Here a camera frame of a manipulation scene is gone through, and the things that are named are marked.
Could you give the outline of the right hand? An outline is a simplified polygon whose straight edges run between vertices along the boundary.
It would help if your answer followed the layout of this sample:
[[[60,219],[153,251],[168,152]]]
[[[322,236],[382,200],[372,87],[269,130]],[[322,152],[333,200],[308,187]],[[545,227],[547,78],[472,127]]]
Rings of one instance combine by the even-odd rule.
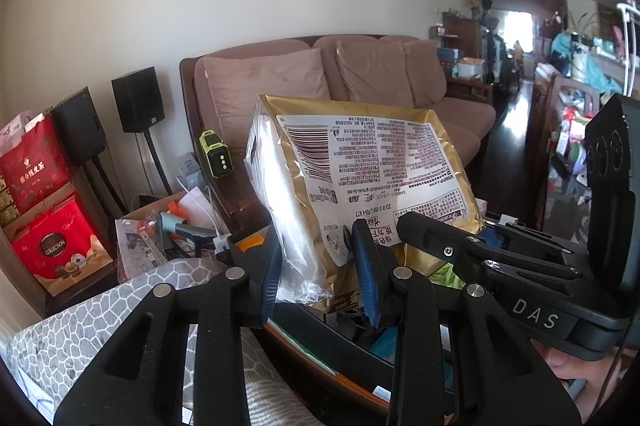
[[[604,389],[608,397],[615,388],[615,380],[622,368],[622,357],[607,354],[599,361],[585,361],[565,354],[555,348],[538,345],[541,357],[560,380],[584,380],[585,387],[576,398],[576,406],[589,414],[597,405],[599,394]]]

